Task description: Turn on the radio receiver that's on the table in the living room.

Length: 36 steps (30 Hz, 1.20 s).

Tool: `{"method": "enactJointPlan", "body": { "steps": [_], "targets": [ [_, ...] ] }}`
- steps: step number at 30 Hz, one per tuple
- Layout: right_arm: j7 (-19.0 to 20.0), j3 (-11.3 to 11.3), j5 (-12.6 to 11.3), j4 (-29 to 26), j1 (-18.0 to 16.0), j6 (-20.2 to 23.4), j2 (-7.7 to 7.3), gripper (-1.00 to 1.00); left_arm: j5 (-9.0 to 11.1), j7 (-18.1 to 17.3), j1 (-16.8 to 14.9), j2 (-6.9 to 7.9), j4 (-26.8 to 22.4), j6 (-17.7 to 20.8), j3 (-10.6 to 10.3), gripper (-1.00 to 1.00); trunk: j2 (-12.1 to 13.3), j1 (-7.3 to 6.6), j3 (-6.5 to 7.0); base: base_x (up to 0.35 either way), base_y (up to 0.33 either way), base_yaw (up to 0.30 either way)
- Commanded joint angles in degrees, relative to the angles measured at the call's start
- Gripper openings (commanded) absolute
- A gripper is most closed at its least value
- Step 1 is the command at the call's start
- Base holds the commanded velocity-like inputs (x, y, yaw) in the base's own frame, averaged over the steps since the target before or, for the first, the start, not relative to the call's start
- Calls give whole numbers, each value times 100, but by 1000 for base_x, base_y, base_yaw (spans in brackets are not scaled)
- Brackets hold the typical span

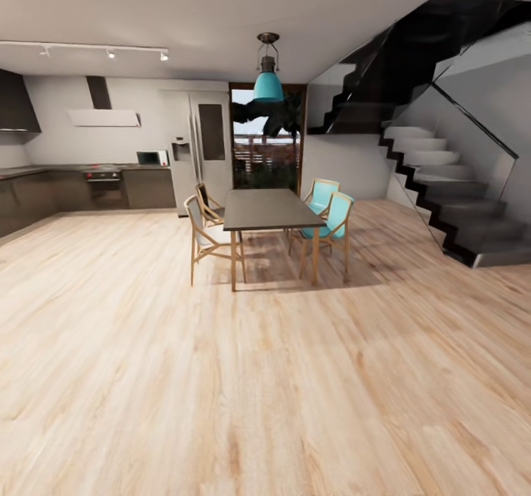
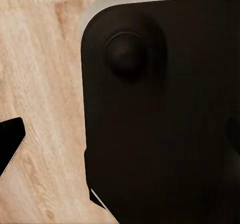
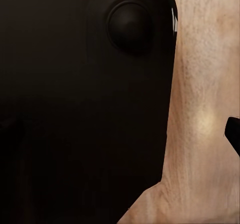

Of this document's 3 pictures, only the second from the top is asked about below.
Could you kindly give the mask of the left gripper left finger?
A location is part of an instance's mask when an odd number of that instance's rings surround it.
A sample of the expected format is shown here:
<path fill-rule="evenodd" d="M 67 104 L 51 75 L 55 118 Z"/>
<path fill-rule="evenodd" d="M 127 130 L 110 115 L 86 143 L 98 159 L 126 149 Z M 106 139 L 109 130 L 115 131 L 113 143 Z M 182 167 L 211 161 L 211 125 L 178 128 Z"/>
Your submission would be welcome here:
<path fill-rule="evenodd" d="M 0 122 L 0 176 L 26 135 L 21 117 Z"/>

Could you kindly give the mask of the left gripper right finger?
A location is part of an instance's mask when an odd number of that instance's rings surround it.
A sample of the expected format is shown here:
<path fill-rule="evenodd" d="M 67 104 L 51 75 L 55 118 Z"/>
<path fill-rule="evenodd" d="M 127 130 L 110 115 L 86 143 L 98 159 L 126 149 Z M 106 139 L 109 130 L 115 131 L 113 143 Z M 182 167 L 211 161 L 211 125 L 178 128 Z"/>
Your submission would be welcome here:
<path fill-rule="evenodd" d="M 229 117 L 225 127 L 225 136 L 240 156 L 240 119 Z"/>

